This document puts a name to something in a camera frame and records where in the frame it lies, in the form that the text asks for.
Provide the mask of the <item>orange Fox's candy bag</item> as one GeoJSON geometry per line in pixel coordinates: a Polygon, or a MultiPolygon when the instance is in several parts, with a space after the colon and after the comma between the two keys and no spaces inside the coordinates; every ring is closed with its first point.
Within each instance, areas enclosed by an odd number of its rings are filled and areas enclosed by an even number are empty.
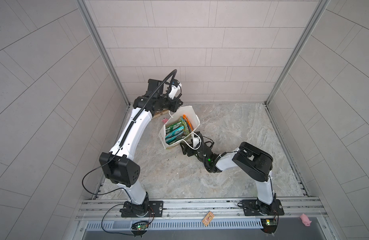
{"type": "Polygon", "coordinates": [[[192,132],[193,131],[193,127],[192,127],[192,124],[191,122],[189,121],[188,117],[186,115],[183,115],[182,116],[183,120],[185,121],[186,125],[187,125],[187,128],[189,130],[189,132],[192,132]]]}

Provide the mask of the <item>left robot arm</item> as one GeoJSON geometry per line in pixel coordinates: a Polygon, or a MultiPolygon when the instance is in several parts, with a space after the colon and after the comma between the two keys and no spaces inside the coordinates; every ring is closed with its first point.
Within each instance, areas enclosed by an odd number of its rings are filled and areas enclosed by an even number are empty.
{"type": "Polygon", "coordinates": [[[178,80],[148,80],[148,89],[135,99],[130,119],[118,141],[108,153],[101,153],[99,157],[105,178],[124,190],[129,198],[122,210],[123,217],[144,217],[149,211],[148,193],[138,180],[140,166],[133,159],[152,117],[159,111],[176,112],[183,104],[180,96],[178,80]]]}

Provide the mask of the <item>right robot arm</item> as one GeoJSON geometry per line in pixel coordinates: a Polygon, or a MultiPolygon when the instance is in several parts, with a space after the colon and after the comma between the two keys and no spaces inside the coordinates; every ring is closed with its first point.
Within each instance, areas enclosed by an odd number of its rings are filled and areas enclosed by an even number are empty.
{"type": "Polygon", "coordinates": [[[195,156],[203,163],[209,173],[221,173],[227,169],[239,167],[255,181],[257,188],[256,200],[242,200],[237,205],[246,216],[283,216],[284,210],[272,186],[273,158],[267,152],[247,143],[230,152],[217,155],[212,152],[200,132],[192,134],[191,144],[180,143],[182,153],[188,157],[195,156]]]}

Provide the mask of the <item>white paper bag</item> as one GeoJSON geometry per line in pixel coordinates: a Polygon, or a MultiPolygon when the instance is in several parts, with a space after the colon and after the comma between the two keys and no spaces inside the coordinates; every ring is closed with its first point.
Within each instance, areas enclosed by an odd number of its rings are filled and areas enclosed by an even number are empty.
{"type": "Polygon", "coordinates": [[[192,106],[180,107],[159,131],[159,139],[165,149],[180,143],[188,143],[200,126],[200,119],[192,106]]]}

